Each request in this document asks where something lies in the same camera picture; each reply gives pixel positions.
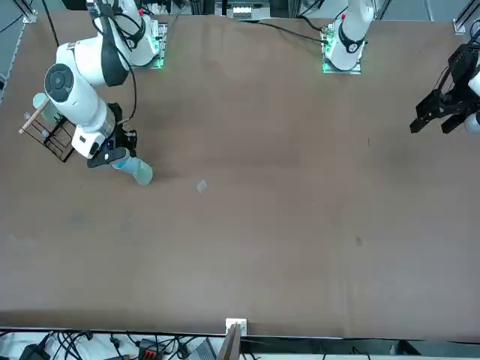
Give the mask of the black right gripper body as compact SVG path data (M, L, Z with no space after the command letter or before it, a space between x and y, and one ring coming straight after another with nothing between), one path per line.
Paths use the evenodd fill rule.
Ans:
M131 157L137 156L137 132L135 130L125 130L124 125L120 123L123 119L122 108L118 103L108 103L115 119L115 127L112 134L106 141L106 148L109 151L116 149L127 149Z

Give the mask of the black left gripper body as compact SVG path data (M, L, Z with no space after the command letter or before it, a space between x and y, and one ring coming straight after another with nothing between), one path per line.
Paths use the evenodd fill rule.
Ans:
M462 43L448 59L447 77L451 83L448 101L465 101L479 96L479 44Z

